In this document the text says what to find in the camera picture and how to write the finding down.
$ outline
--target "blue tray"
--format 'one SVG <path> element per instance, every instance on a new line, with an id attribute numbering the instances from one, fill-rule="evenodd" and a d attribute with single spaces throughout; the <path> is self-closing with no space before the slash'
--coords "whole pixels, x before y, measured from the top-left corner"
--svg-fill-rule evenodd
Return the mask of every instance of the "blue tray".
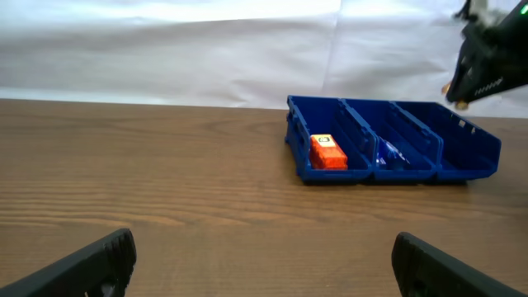
<path id="1" fill-rule="evenodd" d="M 288 106 L 285 141 L 304 182 L 458 182 L 497 171 L 500 140 L 436 103 L 289 96 Z M 312 168 L 311 134 L 331 134 L 348 170 Z M 380 138 L 411 167 L 379 168 Z"/>

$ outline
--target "white sheet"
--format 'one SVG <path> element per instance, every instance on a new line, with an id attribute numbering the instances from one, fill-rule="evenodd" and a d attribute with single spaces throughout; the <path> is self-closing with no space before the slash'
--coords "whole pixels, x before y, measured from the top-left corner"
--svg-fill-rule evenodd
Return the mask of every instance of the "white sheet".
<path id="1" fill-rule="evenodd" d="M 463 0 L 4 0 L 0 97 L 286 108 L 287 94 L 444 102 Z M 490 1 L 512 9 L 515 0 Z M 464 114 L 528 117 L 527 89 Z"/>

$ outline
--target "yellow label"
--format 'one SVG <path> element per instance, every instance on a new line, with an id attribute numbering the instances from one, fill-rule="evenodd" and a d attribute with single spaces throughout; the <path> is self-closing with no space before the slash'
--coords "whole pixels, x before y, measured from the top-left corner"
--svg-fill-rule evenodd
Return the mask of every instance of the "yellow label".
<path id="1" fill-rule="evenodd" d="M 333 141 L 333 138 L 330 134 L 315 134 L 312 135 L 312 141 L 317 141 L 319 145 L 324 148 L 335 147 L 336 143 Z"/>

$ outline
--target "orange box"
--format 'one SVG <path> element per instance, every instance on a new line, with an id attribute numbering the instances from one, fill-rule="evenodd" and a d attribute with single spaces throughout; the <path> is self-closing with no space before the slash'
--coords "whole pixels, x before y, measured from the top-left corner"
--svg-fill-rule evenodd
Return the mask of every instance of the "orange box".
<path id="1" fill-rule="evenodd" d="M 347 170 L 347 156 L 330 134 L 310 136 L 310 162 L 315 169 Z"/>

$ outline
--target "wooden surface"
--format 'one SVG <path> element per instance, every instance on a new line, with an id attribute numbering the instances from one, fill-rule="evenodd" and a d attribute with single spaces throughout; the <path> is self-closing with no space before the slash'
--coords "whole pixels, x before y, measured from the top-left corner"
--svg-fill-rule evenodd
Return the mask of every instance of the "wooden surface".
<path id="1" fill-rule="evenodd" d="M 285 114 L 0 101 L 0 286 L 129 227 L 128 297 L 399 296 L 400 231 L 528 293 L 528 120 L 467 186 L 304 186 Z"/>

